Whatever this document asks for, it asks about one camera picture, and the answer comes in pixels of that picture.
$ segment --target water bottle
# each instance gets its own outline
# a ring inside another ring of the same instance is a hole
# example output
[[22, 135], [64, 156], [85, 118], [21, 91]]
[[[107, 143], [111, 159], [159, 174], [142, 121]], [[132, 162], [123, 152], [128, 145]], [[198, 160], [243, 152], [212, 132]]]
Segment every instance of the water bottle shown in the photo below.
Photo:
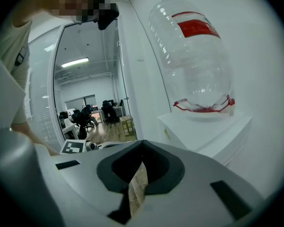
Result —
[[173, 110], [211, 113], [234, 105], [229, 56], [199, 9], [185, 0], [163, 0], [151, 10], [149, 26]]

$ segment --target ceiling light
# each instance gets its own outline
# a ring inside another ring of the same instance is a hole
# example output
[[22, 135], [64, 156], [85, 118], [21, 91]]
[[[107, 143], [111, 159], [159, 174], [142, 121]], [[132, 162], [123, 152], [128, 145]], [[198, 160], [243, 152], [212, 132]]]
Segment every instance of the ceiling light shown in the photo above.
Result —
[[54, 44], [52, 44], [52, 45], [46, 47], [44, 50], [45, 50], [46, 52], [50, 52], [50, 51], [53, 50], [53, 47], [54, 47]]
[[81, 60], [77, 60], [77, 61], [72, 61], [66, 64], [63, 64], [62, 67], [68, 67], [68, 66], [72, 66], [72, 65], [76, 65], [76, 64], [80, 64], [80, 63], [84, 63], [84, 62], [88, 62], [89, 59], [88, 58], [84, 58]]

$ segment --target black slot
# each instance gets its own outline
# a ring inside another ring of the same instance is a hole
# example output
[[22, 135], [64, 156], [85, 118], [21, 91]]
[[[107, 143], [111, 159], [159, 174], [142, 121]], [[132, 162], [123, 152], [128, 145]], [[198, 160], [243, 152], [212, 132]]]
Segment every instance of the black slot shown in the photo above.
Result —
[[224, 181], [210, 184], [235, 220], [252, 211], [251, 207]]
[[73, 160], [73, 161], [58, 163], [58, 164], [56, 164], [56, 167], [58, 168], [58, 170], [61, 170], [61, 169], [65, 169], [65, 168], [75, 166], [75, 165], [79, 165], [79, 164], [80, 164], [79, 161]]

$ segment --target white desk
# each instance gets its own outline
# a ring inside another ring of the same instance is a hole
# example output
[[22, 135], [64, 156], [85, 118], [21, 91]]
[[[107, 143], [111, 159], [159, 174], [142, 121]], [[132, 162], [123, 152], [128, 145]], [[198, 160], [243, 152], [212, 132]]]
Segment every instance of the white desk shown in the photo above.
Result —
[[75, 140], [78, 140], [79, 138], [78, 138], [78, 135], [77, 135], [77, 132], [76, 132], [76, 129], [75, 129], [75, 125], [76, 125], [75, 123], [72, 123], [71, 125], [62, 129], [62, 132], [63, 132], [63, 134], [66, 134], [67, 132], [72, 131], [72, 134], [74, 135]]
[[[124, 113], [123, 113], [123, 106], [114, 107], [114, 110], [117, 110], [117, 109], [120, 109], [122, 116], [124, 116]], [[103, 119], [104, 119], [105, 117], [104, 117], [104, 115], [103, 115], [103, 111], [102, 111], [102, 110], [97, 110], [97, 111], [91, 112], [91, 114], [97, 114], [97, 113], [99, 113], [99, 115], [100, 115], [101, 122], [104, 123], [104, 120], [103, 120]]]

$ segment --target white t-shirt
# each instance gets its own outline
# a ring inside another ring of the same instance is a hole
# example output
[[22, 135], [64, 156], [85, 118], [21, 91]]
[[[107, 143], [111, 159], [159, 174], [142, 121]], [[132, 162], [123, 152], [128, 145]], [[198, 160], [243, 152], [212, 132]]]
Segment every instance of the white t-shirt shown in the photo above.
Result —
[[[29, 68], [28, 36], [31, 25], [32, 20], [22, 27], [14, 27], [9, 14], [0, 29], [0, 59], [23, 90], [26, 87]], [[13, 123], [24, 123], [26, 120], [22, 102]]]

